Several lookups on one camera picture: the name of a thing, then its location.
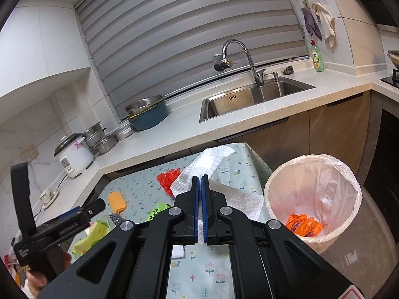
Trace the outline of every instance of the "stainless steel sink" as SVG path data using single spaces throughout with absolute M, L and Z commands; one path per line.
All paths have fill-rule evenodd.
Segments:
M 267 80 L 263 86 L 253 83 L 205 99 L 202 102 L 199 121 L 203 122 L 235 110 L 314 88 L 312 85 L 286 77 L 279 79 L 277 82 L 274 79 Z

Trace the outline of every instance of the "window blind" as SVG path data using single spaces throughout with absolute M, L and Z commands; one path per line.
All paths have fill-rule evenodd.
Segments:
M 166 95 L 217 74 L 230 38 L 255 63 L 307 55 L 288 0 L 85 0 L 78 7 L 93 60 L 121 116 L 132 101 Z M 228 48 L 234 67 L 248 65 Z

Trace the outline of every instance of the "round silver bolt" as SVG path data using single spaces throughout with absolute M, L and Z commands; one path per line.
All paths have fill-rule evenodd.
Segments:
M 281 227 L 281 223 L 275 219 L 269 221 L 267 224 L 271 229 L 279 229 Z
M 133 223 L 131 221 L 124 221 L 123 223 L 120 224 L 121 230 L 130 230 L 133 228 Z
M 172 215 L 172 216 L 180 215 L 181 212 L 182 212 L 182 210 L 180 208 L 178 208 L 178 207 L 171 207 L 169 209 L 169 214 Z
M 233 209 L 231 209 L 230 207 L 221 207 L 220 208 L 220 213 L 222 215 L 230 215 L 233 212 Z

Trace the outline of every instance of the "hand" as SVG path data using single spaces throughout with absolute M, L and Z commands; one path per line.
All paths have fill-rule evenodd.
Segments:
M 71 266 L 72 256 L 64 252 L 64 269 L 66 270 L 69 266 Z M 31 294 L 36 298 L 39 295 L 39 292 L 42 288 L 44 288 L 49 282 L 46 276 L 42 272 L 31 271 L 28 270 L 26 272 L 26 278 L 28 279 L 28 288 Z

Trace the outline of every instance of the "pink flower decal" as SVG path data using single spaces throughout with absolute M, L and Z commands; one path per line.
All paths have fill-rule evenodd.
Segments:
M 208 264 L 206 265 L 206 270 L 205 270 L 205 272 L 208 272 L 209 275 L 210 275 L 212 272 L 215 272 L 215 270 L 213 270 L 214 267 L 215 267 L 214 264 L 208 263 Z
M 222 274 L 222 273 L 216 274 L 216 278 L 217 278 L 216 283 L 219 284 L 219 286 L 221 284 L 224 284 L 224 281 L 223 281 L 223 279 L 225 278 L 224 274 Z
M 76 149 L 78 150 L 79 148 L 82 148 L 82 147 L 83 147 L 83 144 L 82 144 L 82 143 L 75 142 L 75 143 L 73 144 L 73 146 L 75 146 Z

